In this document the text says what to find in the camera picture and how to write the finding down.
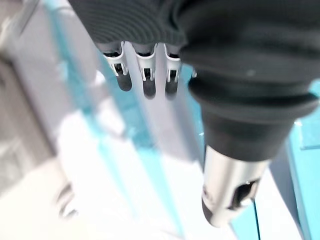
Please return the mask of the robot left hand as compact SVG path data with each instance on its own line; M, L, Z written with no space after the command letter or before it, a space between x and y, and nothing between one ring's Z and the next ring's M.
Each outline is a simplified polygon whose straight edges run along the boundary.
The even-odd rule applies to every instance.
M221 227L253 201L295 120L312 113L320 76L317 0L72 0L97 48L164 43L196 77L205 160L202 209Z

